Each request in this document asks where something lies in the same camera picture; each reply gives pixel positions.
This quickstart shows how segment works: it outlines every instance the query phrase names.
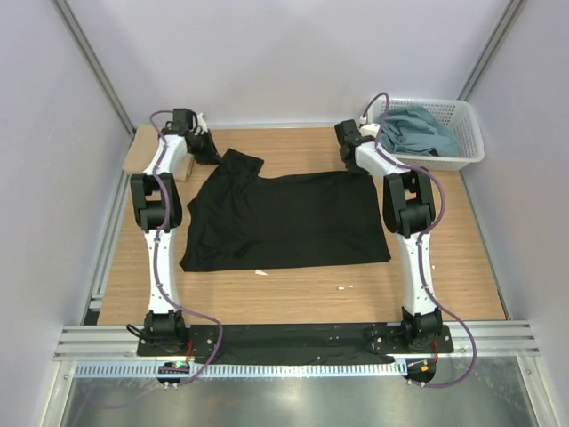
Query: teal cloth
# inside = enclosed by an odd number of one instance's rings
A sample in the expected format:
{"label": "teal cloth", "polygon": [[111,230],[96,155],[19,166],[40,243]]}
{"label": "teal cloth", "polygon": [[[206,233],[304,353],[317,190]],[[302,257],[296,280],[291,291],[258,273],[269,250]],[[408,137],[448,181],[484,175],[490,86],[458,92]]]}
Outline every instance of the teal cloth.
{"label": "teal cloth", "polygon": [[459,140],[418,105],[391,109],[381,133],[381,145],[391,153],[458,157]]}

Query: wooden table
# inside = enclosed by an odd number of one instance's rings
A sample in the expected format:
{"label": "wooden table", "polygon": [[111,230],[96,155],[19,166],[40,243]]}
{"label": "wooden table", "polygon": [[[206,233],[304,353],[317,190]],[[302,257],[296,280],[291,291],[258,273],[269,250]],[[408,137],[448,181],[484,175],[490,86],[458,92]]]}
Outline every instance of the wooden table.
{"label": "wooden table", "polygon": [[[220,153],[231,147],[264,159],[260,176],[267,178],[344,169],[333,129],[216,131],[213,138]],[[194,165],[189,180],[177,183],[184,219],[176,262],[186,247],[190,218],[185,206],[214,167]],[[436,176],[447,198],[445,218],[433,231],[430,244],[436,295],[466,320],[504,319],[461,177],[451,172],[436,172]],[[381,206],[381,184],[376,182],[376,187]],[[388,232],[386,238],[390,262],[266,270],[267,276],[253,270],[185,273],[178,266],[180,298],[185,306],[224,324],[398,321],[403,276],[397,243]],[[148,252],[129,198],[99,324],[141,324],[148,311],[149,283]],[[206,323],[199,318],[186,317],[186,321]]]}

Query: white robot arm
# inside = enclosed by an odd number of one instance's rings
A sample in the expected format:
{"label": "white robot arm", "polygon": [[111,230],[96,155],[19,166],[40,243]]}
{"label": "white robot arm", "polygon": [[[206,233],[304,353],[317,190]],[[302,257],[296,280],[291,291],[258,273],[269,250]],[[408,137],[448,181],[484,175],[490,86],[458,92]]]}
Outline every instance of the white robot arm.
{"label": "white robot arm", "polygon": [[[377,124],[362,126],[359,131],[362,136],[372,136],[375,140],[377,132],[380,127]],[[409,173],[408,169],[400,166],[401,162],[389,154],[380,144],[375,142],[366,142],[356,148],[356,165],[365,169],[371,176],[382,180],[387,175],[393,173],[403,174]],[[407,312],[415,314],[427,314],[435,311],[437,306],[428,298],[423,283],[421,280],[419,270],[419,256],[417,251],[422,251],[422,263],[425,280],[429,291],[435,295],[433,290],[433,281],[431,277],[430,259],[429,259],[429,241],[430,234],[423,235],[421,246],[417,246],[417,237],[419,231],[410,234],[407,238],[402,234],[396,234],[395,238],[399,245],[399,253],[401,256],[401,263],[403,268],[405,280],[405,294],[403,300],[403,307]]]}
{"label": "white robot arm", "polygon": [[[164,349],[180,349],[188,342],[181,311],[174,308],[174,304],[180,306],[175,278],[175,242],[182,208],[173,172],[187,153],[193,154],[202,165],[220,162],[202,114],[175,109],[172,121],[166,123],[162,133],[164,138],[158,139],[158,150],[150,165],[143,173],[131,177],[134,217],[144,231],[150,264],[150,303],[144,319],[144,335],[139,341],[139,356],[160,356]],[[161,194],[159,200],[147,198],[157,192]],[[168,212],[168,225],[162,229]]]}
{"label": "white robot arm", "polygon": [[[340,144],[341,159],[348,170],[369,173],[383,180],[383,221],[387,229],[396,235],[405,278],[403,321],[397,334],[403,334],[402,341],[410,351],[428,348],[444,330],[441,311],[434,304],[429,260],[428,230],[435,220],[430,179],[396,160],[375,142],[380,130],[377,124],[358,129],[354,120],[347,120],[337,124],[334,130]],[[406,192],[414,198],[406,197]],[[385,337],[389,334],[386,330],[391,329],[377,326],[368,334]]]}

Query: white plastic laundry basket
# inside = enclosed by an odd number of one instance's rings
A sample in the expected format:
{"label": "white plastic laundry basket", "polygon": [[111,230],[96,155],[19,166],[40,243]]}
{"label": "white plastic laundry basket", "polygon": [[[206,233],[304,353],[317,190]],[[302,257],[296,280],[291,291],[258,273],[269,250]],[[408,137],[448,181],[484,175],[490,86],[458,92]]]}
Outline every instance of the white plastic laundry basket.
{"label": "white plastic laundry basket", "polygon": [[[458,157],[428,157],[410,154],[394,156],[408,165],[424,166],[428,169],[458,171],[470,163],[484,158],[484,143],[474,109],[465,101],[394,99],[389,100],[389,108],[397,109],[409,105],[421,105],[442,125],[450,128],[459,139]],[[368,111],[370,121],[385,110],[385,100],[373,103]]]}

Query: black t-shirt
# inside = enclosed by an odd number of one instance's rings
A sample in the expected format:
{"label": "black t-shirt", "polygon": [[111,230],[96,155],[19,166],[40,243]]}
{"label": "black t-shirt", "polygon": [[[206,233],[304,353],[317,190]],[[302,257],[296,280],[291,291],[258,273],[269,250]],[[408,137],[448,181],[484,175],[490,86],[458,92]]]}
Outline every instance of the black t-shirt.
{"label": "black t-shirt", "polygon": [[323,172],[260,178],[263,160],[229,149],[188,209],[184,271],[386,262],[370,176]]}

